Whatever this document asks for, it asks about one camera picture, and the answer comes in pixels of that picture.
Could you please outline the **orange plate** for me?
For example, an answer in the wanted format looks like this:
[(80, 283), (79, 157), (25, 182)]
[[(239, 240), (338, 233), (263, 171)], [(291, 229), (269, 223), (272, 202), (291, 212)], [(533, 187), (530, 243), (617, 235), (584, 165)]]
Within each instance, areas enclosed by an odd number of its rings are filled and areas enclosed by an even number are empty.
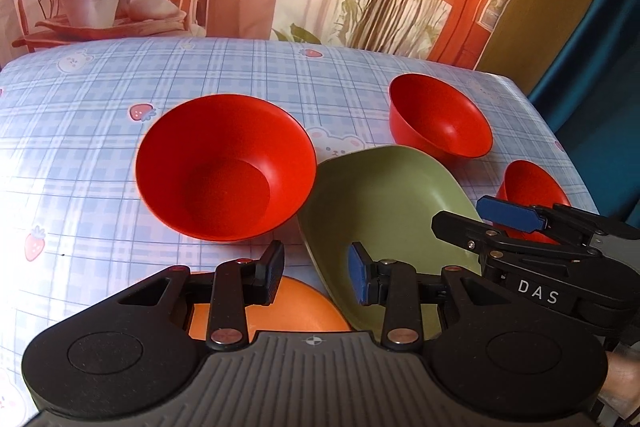
[[(239, 289), (234, 289), (228, 282), (216, 289), (215, 273), (190, 275), (182, 295), (192, 306), (189, 323), (192, 338), (205, 340), (218, 349), (231, 349), (249, 343), (259, 331), (330, 333), (349, 330), (341, 312), (314, 288), (281, 277), (270, 295), (268, 287), (254, 279), (252, 270), (243, 268), (239, 274)], [(209, 325), (209, 307), (214, 296), (245, 301), (244, 331), (239, 325)]]

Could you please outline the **small red bowl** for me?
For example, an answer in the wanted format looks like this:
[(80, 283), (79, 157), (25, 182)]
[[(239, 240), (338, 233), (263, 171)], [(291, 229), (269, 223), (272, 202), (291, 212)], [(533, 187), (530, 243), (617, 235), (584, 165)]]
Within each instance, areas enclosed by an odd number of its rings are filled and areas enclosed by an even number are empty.
[(527, 160), (512, 161), (506, 167), (496, 197), (523, 206), (570, 205), (570, 200), (553, 176)]

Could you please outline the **green plate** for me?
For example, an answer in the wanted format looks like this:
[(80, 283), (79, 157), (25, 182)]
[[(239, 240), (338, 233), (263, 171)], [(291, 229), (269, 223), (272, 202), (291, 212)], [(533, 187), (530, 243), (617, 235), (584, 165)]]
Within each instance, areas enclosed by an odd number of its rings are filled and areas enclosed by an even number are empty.
[(348, 275), (351, 243), (374, 260), (407, 262), (420, 273), (437, 274), (445, 265), (480, 272), (476, 254), (436, 239), (431, 221), (442, 210), (478, 217), (454, 176), (420, 150), (373, 147), (318, 166), (297, 220), (324, 287), (354, 329), (380, 335), (384, 310), (357, 301)]

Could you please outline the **large red bowl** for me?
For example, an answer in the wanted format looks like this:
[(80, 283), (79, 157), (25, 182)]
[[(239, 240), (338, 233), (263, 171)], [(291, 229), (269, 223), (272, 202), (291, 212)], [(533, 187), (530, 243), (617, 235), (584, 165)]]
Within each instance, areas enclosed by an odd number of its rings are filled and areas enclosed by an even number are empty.
[(134, 179), (145, 206), (181, 234), (234, 243), (292, 218), (317, 173), (314, 144), (284, 109), (211, 94), (168, 110), (140, 144)]

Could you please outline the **medium red bowl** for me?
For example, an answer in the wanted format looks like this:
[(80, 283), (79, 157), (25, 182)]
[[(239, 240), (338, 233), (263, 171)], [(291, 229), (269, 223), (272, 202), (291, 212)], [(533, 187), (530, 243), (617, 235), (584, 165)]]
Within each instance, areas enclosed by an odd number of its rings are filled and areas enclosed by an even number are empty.
[(395, 77), (390, 94), (390, 133), (395, 142), (434, 157), (448, 169), (486, 156), (494, 138), (480, 109), (462, 92), (432, 76)]

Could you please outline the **teal curtain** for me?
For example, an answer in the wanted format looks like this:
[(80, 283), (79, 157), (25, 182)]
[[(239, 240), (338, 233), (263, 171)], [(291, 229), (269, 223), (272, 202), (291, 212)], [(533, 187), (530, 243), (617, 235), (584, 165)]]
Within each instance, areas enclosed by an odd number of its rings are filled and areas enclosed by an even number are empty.
[(529, 95), (601, 215), (639, 225), (639, 0), (593, 0)]

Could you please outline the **blue plaid tablecloth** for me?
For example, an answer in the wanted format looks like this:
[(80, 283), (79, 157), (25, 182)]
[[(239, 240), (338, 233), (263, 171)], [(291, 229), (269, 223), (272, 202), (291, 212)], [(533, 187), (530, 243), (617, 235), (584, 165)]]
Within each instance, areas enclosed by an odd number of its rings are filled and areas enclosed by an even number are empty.
[(567, 153), (508, 78), (318, 44), (221, 38), (137, 38), (60, 46), (17, 57), (1, 72), (1, 421), (36, 411), (21, 361), (48, 326), (168, 267), (210, 271), (253, 257), (267, 236), (190, 239), (145, 208), (134, 160), (153, 116), (213, 93), (282, 107), (351, 150), (390, 144), (388, 86), (420, 72), (468, 96), (489, 121), (489, 155), (457, 172), (470, 199), (495, 193), (511, 161), (559, 182), (572, 205), (594, 202)]

